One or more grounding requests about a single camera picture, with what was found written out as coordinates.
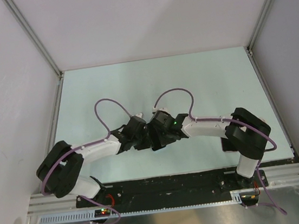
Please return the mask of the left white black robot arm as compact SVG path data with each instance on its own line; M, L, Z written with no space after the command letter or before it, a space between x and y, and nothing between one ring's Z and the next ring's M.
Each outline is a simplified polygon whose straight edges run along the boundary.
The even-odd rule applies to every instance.
M80 175L82 168L136 146L143 137L146 124L143 114L138 113L103 140L76 147L65 141L57 142L36 172L42 182L41 193L59 199L70 194L80 195L96 206L101 205L106 200L103 184L93 176Z

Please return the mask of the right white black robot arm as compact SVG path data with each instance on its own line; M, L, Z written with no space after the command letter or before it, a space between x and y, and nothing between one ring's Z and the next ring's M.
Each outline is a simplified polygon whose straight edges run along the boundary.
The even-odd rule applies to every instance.
M152 150L159 150L183 138L219 137L225 152L239 152L235 171L236 184L248 188L255 181L269 140L271 127L244 108L236 108L229 117L194 118L178 114L173 118L168 112L157 110L147 124L147 134Z

